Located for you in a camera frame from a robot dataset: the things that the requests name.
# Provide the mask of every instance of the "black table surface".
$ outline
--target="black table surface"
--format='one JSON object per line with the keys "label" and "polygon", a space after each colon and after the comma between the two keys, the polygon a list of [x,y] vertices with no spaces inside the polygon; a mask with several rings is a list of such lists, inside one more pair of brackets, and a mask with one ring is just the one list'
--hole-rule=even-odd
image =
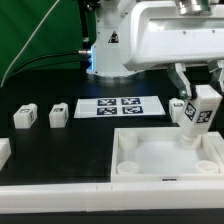
{"label": "black table surface", "polygon": [[[202,73],[196,72],[193,82],[208,82],[209,77]],[[159,96],[166,115],[73,118],[78,99],[133,96]],[[0,138],[10,139],[12,155],[0,172],[0,186],[109,182],[114,129],[176,126],[168,113],[168,100],[173,97],[178,92],[165,70],[146,72],[144,78],[114,86],[85,80],[79,70],[32,71],[10,78],[0,89]],[[69,105],[67,125],[51,129],[50,110],[62,102]],[[38,119],[28,130],[15,129],[13,114],[29,103],[38,106]],[[223,111],[222,104],[210,130],[224,137]],[[222,214],[222,209],[55,213],[1,215],[0,222],[164,223],[167,218],[174,223],[215,223],[224,221]]]}

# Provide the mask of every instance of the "white tray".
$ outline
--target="white tray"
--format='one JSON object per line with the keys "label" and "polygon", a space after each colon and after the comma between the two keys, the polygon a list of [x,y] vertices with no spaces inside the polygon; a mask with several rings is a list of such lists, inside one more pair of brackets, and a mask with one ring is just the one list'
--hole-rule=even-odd
{"label": "white tray", "polygon": [[[124,131],[137,134],[138,143],[135,149],[125,150],[119,146],[119,133],[124,133]],[[224,152],[224,141],[219,133],[202,135],[201,140],[198,139],[201,141],[199,148],[185,148],[179,142],[180,132],[180,128],[115,129],[111,181],[224,179],[224,163],[221,159],[222,149]],[[218,173],[199,173],[196,164],[204,160],[216,163],[219,167]],[[139,172],[135,173],[131,170],[128,172],[127,170],[126,173],[118,173],[119,164],[126,162],[138,166]]]}

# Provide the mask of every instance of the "white cube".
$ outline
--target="white cube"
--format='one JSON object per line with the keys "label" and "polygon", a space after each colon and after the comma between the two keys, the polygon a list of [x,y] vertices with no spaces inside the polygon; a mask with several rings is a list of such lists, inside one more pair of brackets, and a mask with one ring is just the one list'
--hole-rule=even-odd
{"label": "white cube", "polygon": [[56,104],[53,106],[50,114],[50,127],[51,128],[64,128],[68,120],[68,105],[66,103]]}
{"label": "white cube", "polygon": [[0,138],[0,170],[11,155],[11,147],[8,138]]}
{"label": "white cube", "polygon": [[184,107],[184,101],[173,98],[169,101],[169,113],[173,123],[177,123]]}
{"label": "white cube", "polygon": [[222,96],[210,85],[198,85],[196,91],[197,98],[186,100],[178,120],[182,132],[188,137],[196,137],[208,131],[222,100]]}
{"label": "white cube", "polygon": [[16,129],[30,128],[37,119],[37,105],[35,104],[23,105],[13,115],[13,119]]}

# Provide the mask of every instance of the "white card with markers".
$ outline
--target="white card with markers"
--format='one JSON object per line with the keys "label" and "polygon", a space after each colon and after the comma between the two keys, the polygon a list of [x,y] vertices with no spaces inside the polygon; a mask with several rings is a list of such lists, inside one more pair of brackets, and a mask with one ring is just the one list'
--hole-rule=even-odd
{"label": "white card with markers", "polygon": [[74,118],[165,115],[158,96],[79,99]]}

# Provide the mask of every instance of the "green backdrop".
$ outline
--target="green backdrop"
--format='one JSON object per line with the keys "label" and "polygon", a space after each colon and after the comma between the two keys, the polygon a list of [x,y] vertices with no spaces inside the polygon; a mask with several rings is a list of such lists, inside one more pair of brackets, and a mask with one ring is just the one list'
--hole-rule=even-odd
{"label": "green backdrop", "polygon": [[[55,2],[56,0],[0,1],[0,80],[2,80],[12,60]],[[94,14],[88,14],[87,21],[90,37],[94,41]],[[13,68],[36,56],[69,52],[81,48],[82,33],[77,0],[61,0]],[[58,61],[58,59],[51,59],[50,63],[56,62],[56,60]],[[78,63],[73,63],[57,66],[57,68],[77,68],[78,66]]]}

